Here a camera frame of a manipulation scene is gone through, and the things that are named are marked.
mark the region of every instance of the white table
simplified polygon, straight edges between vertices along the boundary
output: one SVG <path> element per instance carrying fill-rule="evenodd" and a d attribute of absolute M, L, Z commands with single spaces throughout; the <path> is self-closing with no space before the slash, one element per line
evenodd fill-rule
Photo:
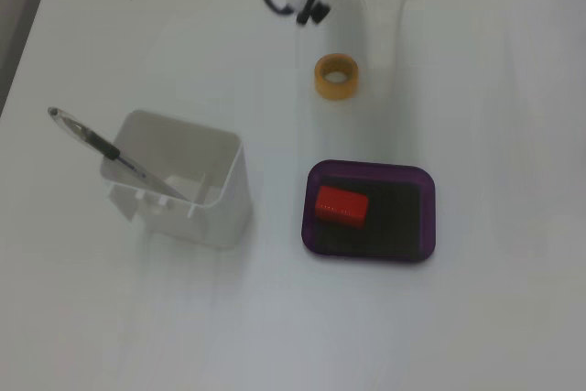
<path fill-rule="evenodd" d="M 585 19 L 584 0 L 415 0 L 386 104 L 332 108 L 311 70 L 356 41 L 260 0 L 43 0 L 0 120 L 0 386 L 580 388 Z M 239 132 L 241 245 L 126 223 L 50 105 L 110 137 L 136 108 Z M 305 178 L 325 157 L 426 169 L 435 255 L 306 251 Z"/>

